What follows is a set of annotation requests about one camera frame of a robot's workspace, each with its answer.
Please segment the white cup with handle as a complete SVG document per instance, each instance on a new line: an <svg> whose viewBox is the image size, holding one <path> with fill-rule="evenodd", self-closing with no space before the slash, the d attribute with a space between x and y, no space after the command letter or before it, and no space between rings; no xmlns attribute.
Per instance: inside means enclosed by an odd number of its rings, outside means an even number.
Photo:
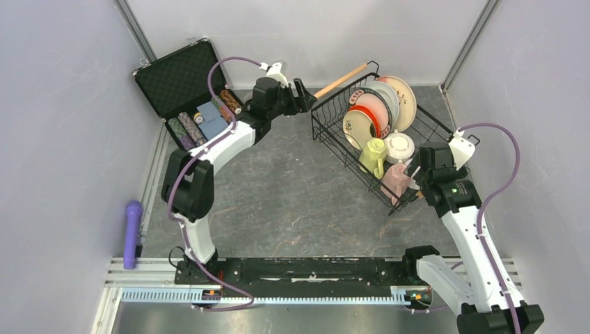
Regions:
<svg viewBox="0 0 590 334"><path fill-rule="evenodd" d="M404 133L391 133L383 141L386 146L385 159L391 164L406 163L415 153L413 139Z"/></svg>

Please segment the pink mug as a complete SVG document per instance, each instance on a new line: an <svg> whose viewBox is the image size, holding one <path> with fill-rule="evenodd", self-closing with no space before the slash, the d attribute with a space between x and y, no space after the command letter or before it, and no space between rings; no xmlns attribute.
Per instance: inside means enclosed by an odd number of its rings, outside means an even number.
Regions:
<svg viewBox="0 0 590 334"><path fill-rule="evenodd" d="M408 185L410 178L405 174L407 165L395 164L391 166L381 180L381 192L390 199L392 206L400 200Z"/></svg>

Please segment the cream plate with black spot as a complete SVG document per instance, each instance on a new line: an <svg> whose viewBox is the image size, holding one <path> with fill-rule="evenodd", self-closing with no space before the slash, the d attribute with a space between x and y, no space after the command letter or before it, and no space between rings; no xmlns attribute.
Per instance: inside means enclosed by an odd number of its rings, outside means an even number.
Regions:
<svg viewBox="0 0 590 334"><path fill-rule="evenodd" d="M374 138L371 134L371 120L359 111L347 112L343 119L343 132L350 144L356 149L363 149Z"/></svg>

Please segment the pink and cream plate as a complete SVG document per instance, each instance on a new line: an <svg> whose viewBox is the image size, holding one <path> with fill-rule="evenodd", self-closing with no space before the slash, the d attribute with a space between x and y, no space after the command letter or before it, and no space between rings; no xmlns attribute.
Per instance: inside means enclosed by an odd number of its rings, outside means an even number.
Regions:
<svg viewBox="0 0 590 334"><path fill-rule="evenodd" d="M389 85L397 94L399 115L394 124L394 129L398 132L407 130L412 125L417 113L417 100L412 88L399 77L382 76L377 81Z"/></svg>

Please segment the yellow green mug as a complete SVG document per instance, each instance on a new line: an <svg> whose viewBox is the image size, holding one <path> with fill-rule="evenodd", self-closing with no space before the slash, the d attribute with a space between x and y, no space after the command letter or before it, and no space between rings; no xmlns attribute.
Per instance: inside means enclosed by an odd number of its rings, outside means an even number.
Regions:
<svg viewBox="0 0 590 334"><path fill-rule="evenodd" d="M384 174L384 162L387 147L383 139L372 138L363 147L359 156L359 168L362 172L381 179Z"/></svg>

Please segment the black wire dish rack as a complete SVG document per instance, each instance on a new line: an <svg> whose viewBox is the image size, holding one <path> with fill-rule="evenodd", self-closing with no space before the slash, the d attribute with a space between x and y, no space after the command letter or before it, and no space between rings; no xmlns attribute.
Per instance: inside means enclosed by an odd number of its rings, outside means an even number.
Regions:
<svg viewBox="0 0 590 334"><path fill-rule="evenodd" d="M408 195L399 196L395 204L391 203L391 199L388 197L389 193L384 193L381 190L382 181L374 175L365 173L359 167L358 158L361 149L350 144L342 129L352 92L378 77L380 77L378 70L368 72L353 79L346 86L330 92L322 101L317 102L310 110L312 137L324 144L343 163L344 167L362 182L367 191L374 194L389 209L388 214L392 215L417 200L419 193L411 191ZM417 115L405 133L421 145L430 141L449 141L454 130L423 106L417 105Z"/></svg>

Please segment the white scalloped plate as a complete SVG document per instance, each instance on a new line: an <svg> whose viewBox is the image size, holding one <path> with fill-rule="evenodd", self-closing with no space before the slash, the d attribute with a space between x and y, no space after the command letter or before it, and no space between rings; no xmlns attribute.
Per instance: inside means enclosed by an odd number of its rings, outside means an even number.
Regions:
<svg viewBox="0 0 590 334"><path fill-rule="evenodd" d="M394 91L394 89L390 85L388 85L387 83L384 83L382 81L369 82L366 85L366 87L377 91L378 93L380 93L383 96L383 98L387 101L388 106L390 108L390 115L392 117L392 123L396 123L396 121L399 117L399 99L398 99L398 96L397 96L396 92Z"/></svg>

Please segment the orange plate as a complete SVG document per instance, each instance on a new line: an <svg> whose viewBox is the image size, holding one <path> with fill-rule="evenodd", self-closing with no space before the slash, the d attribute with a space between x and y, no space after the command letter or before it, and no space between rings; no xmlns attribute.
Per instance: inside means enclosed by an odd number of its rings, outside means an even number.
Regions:
<svg viewBox="0 0 590 334"><path fill-rule="evenodd" d="M372 110L364 105L361 104L356 104L353 106L349 107L348 112L351 111L359 111L361 113L363 113L364 115L366 115L372 122L372 126L371 126L371 134L373 137L375 138L380 138L380 134L381 134L381 124L379 123L377 117L375 116L375 114L372 112Z"/></svg>

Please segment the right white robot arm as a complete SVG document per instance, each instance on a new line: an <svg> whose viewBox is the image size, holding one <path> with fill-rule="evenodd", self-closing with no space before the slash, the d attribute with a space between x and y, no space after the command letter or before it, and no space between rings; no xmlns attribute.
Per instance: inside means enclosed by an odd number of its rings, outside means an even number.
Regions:
<svg viewBox="0 0 590 334"><path fill-rule="evenodd" d="M402 276L411 284L430 285L456 315L460 333L535 333L545 321L543 311L524 300L505 269L485 226L479 194L456 164L458 153L449 143L421 145L413 179L451 234L468 279L430 245L406 250Z"/></svg>

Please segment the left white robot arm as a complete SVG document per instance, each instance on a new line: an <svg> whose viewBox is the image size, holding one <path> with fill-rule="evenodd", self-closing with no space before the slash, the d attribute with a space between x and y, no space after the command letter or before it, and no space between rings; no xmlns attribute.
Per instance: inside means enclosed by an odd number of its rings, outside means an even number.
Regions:
<svg viewBox="0 0 590 334"><path fill-rule="evenodd" d="M259 143L275 118L307 113L317 100L299 78L287 87L274 79L260 78L236 121L226 130L194 151L178 150L170 156L161 197L168 206L169 218L179 224L184 252L194 261L191 273L201 283L211 283L218 276L208 222L215 175L240 152Z"/></svg>

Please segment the blue card deck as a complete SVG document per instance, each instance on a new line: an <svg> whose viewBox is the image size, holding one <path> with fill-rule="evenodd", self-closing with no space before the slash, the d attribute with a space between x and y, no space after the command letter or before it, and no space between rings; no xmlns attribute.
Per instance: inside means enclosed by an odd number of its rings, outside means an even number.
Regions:
<svg viewBox="0 0 590 334"><path fill-rule="evenodd" d="M212 102L198 106L197 112L200 114L198 127L207 140L213 139L228 127L228 122Z"/></svg>

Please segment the black poker chip case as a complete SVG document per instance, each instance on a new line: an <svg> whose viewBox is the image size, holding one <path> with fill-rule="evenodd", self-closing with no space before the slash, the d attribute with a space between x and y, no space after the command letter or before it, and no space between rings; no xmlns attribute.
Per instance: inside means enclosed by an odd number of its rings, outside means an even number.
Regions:
<svg viewBox="0 0 590 334"><path fill-rule="evenodd" d="M207 78L217 62L212 42L203 38L133 73L134 81L183 151L209 141L198 127L198 106L212 102L228 127L232 116L240 119L243 102L228 88L221 67L214 70L211 79Z"/></svg>

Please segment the purple flashlight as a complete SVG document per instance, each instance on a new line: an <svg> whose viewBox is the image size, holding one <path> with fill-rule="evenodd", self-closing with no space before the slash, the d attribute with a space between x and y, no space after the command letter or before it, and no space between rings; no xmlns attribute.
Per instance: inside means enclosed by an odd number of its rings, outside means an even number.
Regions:
<svg viewBox="0 0 590 334"><path fill-rule="evenodd" d="M127 203L125 243L123 249L123 269L130 270L136 267L136 247L143 215L142 204L133 200Z"/></svg>

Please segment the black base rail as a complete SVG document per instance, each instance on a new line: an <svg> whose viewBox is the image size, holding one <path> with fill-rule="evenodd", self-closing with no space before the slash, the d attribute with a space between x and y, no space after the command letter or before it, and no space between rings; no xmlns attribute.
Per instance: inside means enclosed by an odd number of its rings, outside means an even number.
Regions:
<svg viewBox="0 0 590 334"><path fill-rule="evenodd" d="M415 254L403 257L226 257L203 268L184 255L175 263L176 285L202 285L204 298L246 301L351 302L392 299L428 306L432 287L417 276Z"/></svg>

